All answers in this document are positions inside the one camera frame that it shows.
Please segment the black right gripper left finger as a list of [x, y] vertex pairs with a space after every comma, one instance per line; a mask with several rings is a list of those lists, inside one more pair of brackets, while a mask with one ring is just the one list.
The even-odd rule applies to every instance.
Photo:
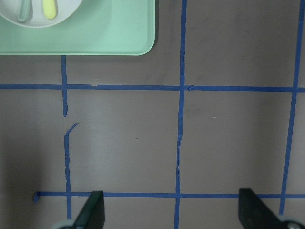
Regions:
[[85, 202], [71, 228], [102, 229], [104, 223], [105, 207], [103, 191], [94, 191]]

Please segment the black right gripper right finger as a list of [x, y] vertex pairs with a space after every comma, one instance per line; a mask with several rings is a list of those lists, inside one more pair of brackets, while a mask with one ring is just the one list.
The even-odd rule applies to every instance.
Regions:
[[280, 229], [281, 221], [250, 189], [240, 188], [238, 219], [244, 229]]

